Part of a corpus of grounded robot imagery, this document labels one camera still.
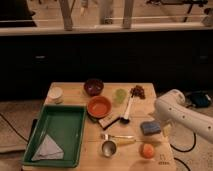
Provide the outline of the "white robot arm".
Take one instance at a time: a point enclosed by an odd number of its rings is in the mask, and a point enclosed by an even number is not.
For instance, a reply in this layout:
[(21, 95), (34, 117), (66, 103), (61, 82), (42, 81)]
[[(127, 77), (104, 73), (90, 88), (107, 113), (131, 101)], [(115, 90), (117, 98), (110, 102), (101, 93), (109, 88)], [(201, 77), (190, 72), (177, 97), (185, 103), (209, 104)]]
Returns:
[(155, 100), (156, 117), (161, 122), (178, 122), (213, 144), (213, 118), (186, 108), (184, 104), (184, 94), (172, 89)]

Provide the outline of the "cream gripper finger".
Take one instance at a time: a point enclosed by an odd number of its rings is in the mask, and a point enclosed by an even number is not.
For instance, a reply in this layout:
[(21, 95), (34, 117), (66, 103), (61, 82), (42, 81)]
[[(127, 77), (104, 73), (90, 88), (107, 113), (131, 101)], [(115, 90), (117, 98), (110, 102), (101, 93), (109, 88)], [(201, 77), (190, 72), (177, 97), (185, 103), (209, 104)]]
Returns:
[(172, 125), (171, 124), (166, 124), (163, 126), (163, 135), (165, 137), (168, 137), (171, 133)]

